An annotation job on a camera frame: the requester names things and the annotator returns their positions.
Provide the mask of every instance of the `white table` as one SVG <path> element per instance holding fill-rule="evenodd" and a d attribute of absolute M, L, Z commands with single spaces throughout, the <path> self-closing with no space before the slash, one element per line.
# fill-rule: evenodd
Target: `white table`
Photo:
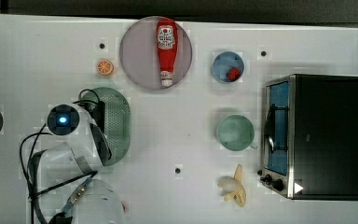
<path fill-rule="evenodd" d="M 98 176 L 129 207 L 128 223 L 358 223 L 358 202 L 290 201 L 261 186 L 260 150 L 233 153 L 213 135 L 222 117 L 239 113 L 254 124 L 260 144 L 268 80 L 293 73 L 358 76 L 358 29 L 179 22 L 193 44 L 190 70 L 177 86 L 147 91 L 119 63 L 121 37 L 134 22 L 0 15 L 0 223 L 29 221 L 19 141 L 41 126 L 50 105 L 101 86 L 120 90 L 131 105 L 129 153 Z M 106 49 L 98 48 L 101 41 Z M 213 57 L 224 50 L 245 60 L 238 83 L 213 79 Z M 96 73 L 101 58 L 118 67 L 112 77 Z M 223 202 L 216 183 L 237 164 L 247 192 L 243 208 Z"/>

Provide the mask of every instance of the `blue bowl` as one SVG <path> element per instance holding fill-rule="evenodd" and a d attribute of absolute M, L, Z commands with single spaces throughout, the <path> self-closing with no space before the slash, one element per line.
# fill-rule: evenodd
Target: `blue bowl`
<path fill-rule="evenodd" d="M 245 64 L 243 63 L 243 60 L 240 55 L 231 51 L 223 52 L 217 55 L 217 57 L 214 59 L 213 67 L 212 67 L 212 73 L 214 78 L 217 81 L 223 83 L 230 83 L 230 82 L 237 81 L 238 79 L 240 79 L 240 77 L 237 78 L 237 80 L 235 81 L 230 81 L 227 78 L 228 71 L 233 67 L 237 67 L 240 70 L 241 73 L 240 77 L 241 77 L 243 71 L 245 70 Z"/>

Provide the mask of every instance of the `oven knob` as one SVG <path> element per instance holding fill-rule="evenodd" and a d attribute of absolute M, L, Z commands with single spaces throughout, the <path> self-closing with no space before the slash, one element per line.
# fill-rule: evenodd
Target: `oven knob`
<path fill-rule="evenodd" d="M 283 182 L 281 179 L 277 179 L 271 182 L 271 186 L 275 188 L 277 191 L 283 190 Z"/>
<path fill-rule="evenodd" d="M 266 175 L 264 177 L 260 177 L 260 180 L 269 185 L 269 183 L 272 181 L 272 177 L 271 175 Z"/>

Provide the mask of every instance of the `ketchup bottle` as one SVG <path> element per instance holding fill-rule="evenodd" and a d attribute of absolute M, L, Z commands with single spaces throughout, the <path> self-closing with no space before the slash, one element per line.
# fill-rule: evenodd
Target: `ketchup bottle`
<path fill-rule="evenodd" d="M 164 87 L 172 85 L 173 66 L 178 50 L 178 31 L 176 23 L 170 19 L 162 19 L 157 23 L 157 54 L 161 84 Z"/>

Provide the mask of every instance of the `green plate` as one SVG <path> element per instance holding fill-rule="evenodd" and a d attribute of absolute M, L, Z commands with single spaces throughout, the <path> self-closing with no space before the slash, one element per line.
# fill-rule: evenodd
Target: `green plate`
<path fill-rule="evenodd" d="M 253 143 L 255 129 L 250 120 L 242 115 L 231 115 L 223 119 L 216 130 L 216 137 L 227 149 L 241 151 Z"/>
<path fill-rule="evenodd" d="M 105 130 L 107 145 L 112 150 L 113 159 L 107 165 L 113 165 L 123 159 L 130 148 L 131 112 L 126 98 L 118 91 L 101 87 L 94 89 L 105 103 Z M 97 101 L 92 92 L 87 92 L 82 100 Z"/>

